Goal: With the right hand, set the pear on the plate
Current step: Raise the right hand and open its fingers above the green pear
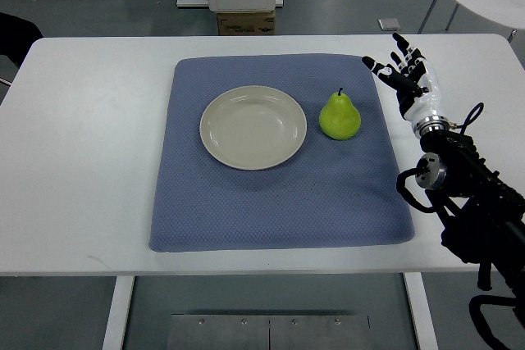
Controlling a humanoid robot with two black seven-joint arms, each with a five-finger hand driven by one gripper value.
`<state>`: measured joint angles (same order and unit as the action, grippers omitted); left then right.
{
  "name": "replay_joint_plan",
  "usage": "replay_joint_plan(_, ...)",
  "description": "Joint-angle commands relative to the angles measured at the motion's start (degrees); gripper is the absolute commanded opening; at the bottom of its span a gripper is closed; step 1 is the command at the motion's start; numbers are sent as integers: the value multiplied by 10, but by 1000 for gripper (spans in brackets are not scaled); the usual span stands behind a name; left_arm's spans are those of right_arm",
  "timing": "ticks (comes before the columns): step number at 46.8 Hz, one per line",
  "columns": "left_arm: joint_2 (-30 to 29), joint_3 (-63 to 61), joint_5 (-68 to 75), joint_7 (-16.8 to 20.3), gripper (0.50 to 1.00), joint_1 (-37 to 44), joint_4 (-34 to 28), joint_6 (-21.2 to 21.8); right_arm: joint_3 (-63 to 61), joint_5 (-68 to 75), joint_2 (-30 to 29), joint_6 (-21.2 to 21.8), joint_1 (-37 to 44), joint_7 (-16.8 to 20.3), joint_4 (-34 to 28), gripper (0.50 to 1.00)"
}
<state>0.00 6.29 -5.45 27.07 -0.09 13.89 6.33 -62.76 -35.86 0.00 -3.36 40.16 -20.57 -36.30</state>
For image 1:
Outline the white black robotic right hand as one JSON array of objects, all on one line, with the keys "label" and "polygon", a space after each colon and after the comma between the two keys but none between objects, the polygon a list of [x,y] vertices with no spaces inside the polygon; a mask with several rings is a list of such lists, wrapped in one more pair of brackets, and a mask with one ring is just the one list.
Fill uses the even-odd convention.
[{"label": "white black robotic right hand", "polygon": [[408,121],[416,138],[436,130],[449,130],[450,122],[441,109],[441,89],[436,72],[421,51],[400,34],[392,34],[400,53],[390,54],[383,65],[371,57],[363,64],[396,92],[401,116]]}]

